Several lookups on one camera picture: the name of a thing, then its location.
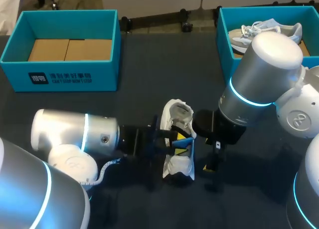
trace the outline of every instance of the white sneaker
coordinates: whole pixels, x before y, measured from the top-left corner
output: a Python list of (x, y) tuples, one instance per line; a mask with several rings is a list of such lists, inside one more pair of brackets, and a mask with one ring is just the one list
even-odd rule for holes
[(300, 23), (293, 26), (277, 23), (273, 18), (267, 21), (254, 22), (252, 26), (244, 26), (228, 32), (231, 46), (240, 53), (245, 53), (254, 37), (261, 32), (274, 31), (284, 34), (297, 44), (300, 43), (303, 35), (303, 27)]
[[(164, 107), (160, 120), (160, 129), (175, 130), (183, 132), (183, 135), (196, 138), (196, 133), (192, 128), (193, 110), (185, 102), (179, 99), (171, 99)], [(180, 133), (177, 139), (185, 138)], [(165, 139), (165, 143), (169, 146), (169, 139)], [(167, 175), (175, 175), (181, 173), (186, 177), (195, 179), (193, 147), (189, 146), (186, 150), (176, 149), (175, 155), (167, 155), (164, 167), (163, 178)]]

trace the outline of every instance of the yellow label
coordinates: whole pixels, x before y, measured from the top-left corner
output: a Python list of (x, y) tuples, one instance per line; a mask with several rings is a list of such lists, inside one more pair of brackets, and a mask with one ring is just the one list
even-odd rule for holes
[(209, 173), (214, 173), (214, 172), (215, 172), (214, 170), (207, 169), (206, 165), (205, 165), (205, 167), (203, 168), (203, 171), (206, 171), (206, 172), (209, 172)]
[[(184, 139), (185, 137), (183, 135), (181, 135), (180, 133), (177, 134), (177, 140), (181, 140)], [(186, 152), (187, 149), (182, 149), (182, 148), (176, 148), (175, 149), (175, 155), (181, 154)]]

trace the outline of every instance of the teal storage bin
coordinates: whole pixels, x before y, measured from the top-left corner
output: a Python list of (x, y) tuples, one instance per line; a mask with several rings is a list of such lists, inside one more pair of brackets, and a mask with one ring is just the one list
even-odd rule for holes
[[(111, 39), (110, 60), (28, 62), (36, 39)], [(24, 11), (0, 64), (15, 92), (115, 91), (120, 53), (116, 10)]]
[(221, 8), (216, 43), (225, 82), (229, 81), (241, 60), (234, 56), (228, 32), (240, 28), (241, 25), (252, 25), (256, 21), (265, 21), (271, 18), (285, 25), (301, 23), (303, 41), (311, 55), (304, 57), (303, 66), (311, 68), (319, 65), (319, 15), (313, 6)]

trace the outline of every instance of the screw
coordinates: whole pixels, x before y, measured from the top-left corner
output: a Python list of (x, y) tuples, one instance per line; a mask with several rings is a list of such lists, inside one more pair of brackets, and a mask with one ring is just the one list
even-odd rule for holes
[(102, 143), (107, 143), (109, 141), (109, 138), (108, 137), (102, 137), (101, 139)]

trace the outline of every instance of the floor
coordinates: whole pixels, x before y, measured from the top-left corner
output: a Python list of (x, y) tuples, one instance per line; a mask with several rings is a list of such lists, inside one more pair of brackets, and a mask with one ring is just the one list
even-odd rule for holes
[[(60, 9), (103, 9), (102, 0), (55, 0)], [(23, 5), (23, 10), (51, 10), (50, 1), (46, 0), (42, 8), (38, 7), (37, 0)], [(215, 31), (213, 13), (211, 10), (197, 9), (191, 11), (188, 22), (193, 24), (193, 32)], [(177, 33), (181, 32), (180, 23), (170, 23), (161, 26), (150, 26), (131, 30), (130, 33)]]

